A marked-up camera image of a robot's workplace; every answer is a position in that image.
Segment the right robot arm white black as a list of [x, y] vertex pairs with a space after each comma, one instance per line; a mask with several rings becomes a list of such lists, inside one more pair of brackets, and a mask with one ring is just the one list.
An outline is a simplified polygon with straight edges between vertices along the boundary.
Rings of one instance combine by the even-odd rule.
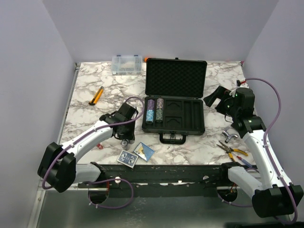
[[254, 113], [253, 91], [245, 87], [230, 91], [218, 86], [203, 101], [210, 107], [216, 99], [220, 100], [216, 111], [232, 118], [232, 127], [247, 145], [260, 174], [257, 180], [243, 167], [233, 165], [219, 173], [219, 182], [224, 186], [237, 184], [251, 198], [253, 209], [261, 218], [296, 214], [304, 191], [292, 183], [280, 165], [264, 122]]

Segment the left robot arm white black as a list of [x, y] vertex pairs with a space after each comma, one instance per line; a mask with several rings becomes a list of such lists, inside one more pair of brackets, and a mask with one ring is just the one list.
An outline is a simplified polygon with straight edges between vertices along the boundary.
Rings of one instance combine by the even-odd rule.
[[66, 191], [75, 183], [91, 183], [102, 187], [105, 183], [104, 169], [95, 162], [79, 164], [79, 160], [98, 143], [115, 137], [118, 140], [134, 141], [135, 121], [139, 112], [127, 103], [118, 111], [102, 115], [88, 130], [74, 139], [49, 144], [38, 167], [38, 176], [57, 192]]

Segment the blue tan 10 chip stack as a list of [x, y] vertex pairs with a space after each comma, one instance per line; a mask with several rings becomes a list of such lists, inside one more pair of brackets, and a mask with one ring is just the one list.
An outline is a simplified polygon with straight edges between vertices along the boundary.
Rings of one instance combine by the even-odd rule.
[[130, 144], [129, 144], [129, 141], [128, 140], [122, 140], [121, 141], [121, 147], [123, 150], [129, 150], [130, 148]]

